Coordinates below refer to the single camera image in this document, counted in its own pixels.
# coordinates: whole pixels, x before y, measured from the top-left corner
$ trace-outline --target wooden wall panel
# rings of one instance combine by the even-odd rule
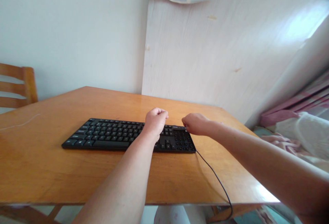
[[[328,8],[329,0],[149,0],[142,94],[220,106],[245,123]]]

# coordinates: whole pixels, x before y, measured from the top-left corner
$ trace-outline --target forearm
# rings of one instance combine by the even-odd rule
[[[270,143],[217,122],[209,122],[206,133],[295,213],[323,215],[328,211],[326,172]]]
[[[73,223],[139,223],[154,143],[141,133]]]

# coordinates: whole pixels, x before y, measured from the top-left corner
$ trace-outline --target wooden chair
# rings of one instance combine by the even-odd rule
[[[23,84],[0,81],[0,91],[15,93],[26,97],[26,99],[0,97],[0,107],[20,108],[38,101],[33,68],[0,63],[0,75],[14,77],[24,81]],[[0,215],[24,223],[60,224],[55,221],[54,218],[61,208],[62,205],[55,206],[52,212],[46,216],[30,206],[0,206]]]
[[[20,108],[38,101],[33,68],[0,63],[0,75],[14,77],[24,81],[24,84],[13,84],[0,81],[0,91],[16,93],[26,97],[26,99],[0,97],[0,107]]]

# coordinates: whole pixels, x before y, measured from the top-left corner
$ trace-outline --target keyboard key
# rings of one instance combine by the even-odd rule
[[[86,135],[77,135],[77,134],[73,134],[72,136],[71,136],[71,138],[72,139],[81,139],[81,140],[83,140],[83,139],[85,139],[85,137],[86,137]]]
[[[121,148],[126,149],[129,146],[129,142],[114,142],[114,141],[95,141],[93,147],[102,148]]]
[[[109,150],[115,148],[126,150],[142,132],[144,125],[145,123],[142,122],[91,119],[85,122],[62,146],[63,148],[84,146],[85,149],[87,147],[90,147],[90,149],[91,147],[96,149],[97,147],[103,147]],[[180,153],[196,151],[186,128],[171,125],[163,127],[160,138],[154,145],[154,151],[161,150],[169,152],[178,150]]]
[[[93,143],[94,143],[94,141],[88,140],[87,142],[84,143],[83,146],[89,146],[89,147],[91,147],[93,145]]]
[[[73,146],[75,142],[77,142],[76,139],[68,139],[68,140],[65,141],[64,145]]]
[[[83,144],[86,142],[86,140],[78,140],[78,142],[76,142],[74,144],[74,146],[83,146]]]

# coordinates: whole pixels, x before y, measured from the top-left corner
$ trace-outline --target space bar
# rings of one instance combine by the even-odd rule
[[[115,141],[96,141],[93,147],[106,147],[106,148],[128,148],[129,142],[115,142]]]

